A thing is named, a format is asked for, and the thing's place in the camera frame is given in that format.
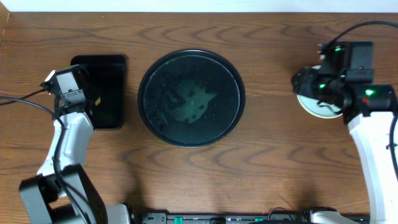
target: black cable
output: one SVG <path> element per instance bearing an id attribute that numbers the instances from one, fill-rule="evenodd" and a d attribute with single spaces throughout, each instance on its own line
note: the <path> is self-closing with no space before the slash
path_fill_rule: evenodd
<path id="1" fill-rule="evenodd" d="M 394 143 L 394 131 L 396 128 L 398 120 L 398 114 L 394 113 L 394 118 L 392 119 L 392 123 L 390 126 L 390 135 L 389 135 L 389 145 L 388 148 L 390 149 L 391 152 L 391 159 L 392 159 L 392 165 L 394 166 L 394 171 L 397 176 L 397 181 L 398 181 L 398 164 L 397 164 L 397 157 L 396 157 L 396 146 L 397 144 Z"/>
<path id="2" fill-rule="evenodd" d="M 337 37 L 335 37 L 333 40 L 331 40 L 329 43 L 327 43 L 323 48 L 322 48 L 322 53 L 324 54 L 327 50 L 329 50 L 331 48 L 331 46 L 333 46 L 338 39 L 340 39 L 340 37 L 346 35 L 349 31 L 362 27 L 362 26 L 368 26 L 368 25 L 387 25 L 387 26 L 392 26 L 395 28 L 398 28 L 398 24 L 395 22 L 389 22 L 389 21 L 369 21 L 369 22 L 363 22 L 360 24 L 356 24 L 353 27 L 350 27 L 348 29 L 346 29 L 344 32 L 342 32 L 340 35 L 338 35 Z"/>
<path id="3" fill-rule="evenodd" d="M 284 208 L 284 207 L 276 207 L 276 208 L 272 209 L 272 210 L 269 212 L 269 214 L 268 214 L 268 220 L 271 220 L 271 215 L 272 215 L 272 214 L 274 213 L 274 211 L 276 211 L 277 209 L 283 209 L 283 210 L 285 210 L 285 211 L 287 212 L 286 208 Z M 294 219 L 292 218 L 292 216 L 291 216 L 290 214 L 288 214 L 288 216 L 289 216 L 289 218 L 290 218 L 291 221 L 294 221 Z"/>
<path id="4" fill-rule="evenodd" d="M 31 96 L 34 96 L 34 95 L 36 95 L 38 93 L 41 93 L 41 92 L 44 92 L 44 91 L 45 91 L 45 89 L 37 90 L 37 91 L 35 91 L 35 92 L 33 92 L 33 93 L 29 94 L 29 95 L 21 97 L 20 100 L 24 100 L 26 98 L 29 98 Z M 8 104 L 15 103 L 15 102 L 17 102 L 17 101 L 12 100 L 12 101 L 8 101 L 8 102 L 5 102 L 5 103 L 0 103 L 0 106 L 8 105 Z"/>
<path id="5" fill-rule="evenodd" d="M 44 110 L 45 112 L 51 114 L 51 116 L 53 118 L 55 118 L 60 123 L 60 125 L 61 125 L 61 134 L 60 134 L 60 137 L 58 139 L 57 146 L 55 147 L 54 157 L 52 158 L 54 174 L 55 174 L 55 177 L 57 178 L 57 180 L 60 182 L 61 187 L 64 189 L 65 193 L 69 197 L 71 203 L 74 203 L 76 205 L 76 207 L 78 208 L 78 210 L 81 213 L 82 217 L 84 218 L 85 222 L 87 224 L 90 224 L 90 219 L 88 218 L 88 215 L 81 209 L 81 207 L 77 203 L 76 199 L 73 197 L 73 195 L 68 190 L 68 188 L 67 188 L 67 186 L 65 184 L 65 181 L 62 179 L 62 176 L 61 176 L 60 171 L 58 169 L 59 168 L 59 163 L 58 163 L 59 161 L 58 161 L 58 159 L 55 159 L 55 158 L 59 158 L 62 139 L 63 139 L 63 136 L 64 136 L 65 131 L 67 129 L 65 124 L 63 123 L 63 121 L 55 113 L 53 113 L 49 109 L 45 108 L 44 106 L 38 105 L 37 103 L 33 103 L 33 102 L 30 102 L 30 101 L 27 101 L 27 100 L 22 100 L 22 99 L 19 99 L 19 98 L 8 97 L 8 96 L 0 96 L 0 100 L 10 100 L 10 101 L 14 101 L 14 102 L 17 101 L 17 102 L 21 102 L 21 103 L 26 103 L 26 104 L 31 105 L 31 106 L 35 106 L 35 107 L 40 108 L 40 109 Z"/>

